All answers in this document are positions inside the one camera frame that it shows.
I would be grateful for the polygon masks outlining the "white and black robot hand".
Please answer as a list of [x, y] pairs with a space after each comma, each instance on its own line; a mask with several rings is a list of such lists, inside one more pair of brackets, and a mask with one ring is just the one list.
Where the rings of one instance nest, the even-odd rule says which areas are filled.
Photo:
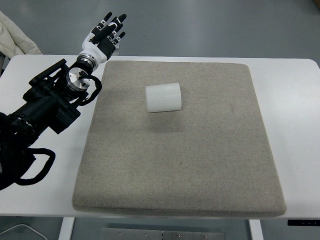
[[123, 22], [127, 18], [126, 14], [112, 17], [109, 12], [91, 32], [82, 43], [82, 54], [89, 54], [98, 64], [104, 63], [110, 59], [114, 52], [119, 48], [121, 39], [125, 32], [121, 32]]

